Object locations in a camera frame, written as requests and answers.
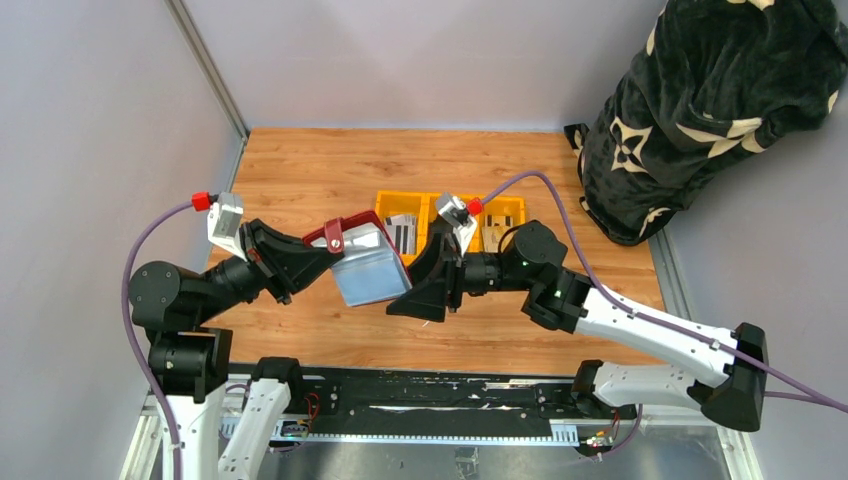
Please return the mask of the red card holder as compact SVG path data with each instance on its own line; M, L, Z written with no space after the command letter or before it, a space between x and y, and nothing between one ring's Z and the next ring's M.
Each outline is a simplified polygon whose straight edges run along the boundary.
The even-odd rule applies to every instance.
M331 272L349 307L390 301L412 288L399 252L373 210L328 220L302 241L342 255Z

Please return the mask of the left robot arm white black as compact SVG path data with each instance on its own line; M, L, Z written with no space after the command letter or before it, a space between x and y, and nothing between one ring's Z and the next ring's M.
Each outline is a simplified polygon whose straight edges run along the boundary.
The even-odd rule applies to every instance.
M150 342L141 365L163 422L166 478L255 478L280 416L307 401L298 360L261 358L236 428L226 447L219 447L233 333L206 322L263 291L287 305L343 257L339 249L309 246L260 220L240 232L245 255L204 273L154 261L125 275L125 318Z

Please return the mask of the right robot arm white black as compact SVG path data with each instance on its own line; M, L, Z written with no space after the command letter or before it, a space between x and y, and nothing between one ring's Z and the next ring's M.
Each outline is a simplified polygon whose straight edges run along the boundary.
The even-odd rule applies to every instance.
M387 314L442 322L465 296L524 292L521 311L542 328L606 338L659 361L582 362L570 392L580 415L659 405L692 409L737 431L760 429L768 362L763 329L746 322L734 329L698 324L596 286L564 267L566 246L538 221L515 226L506 237L495 253L462 253L450 226L435 223L409 268L411 289Z

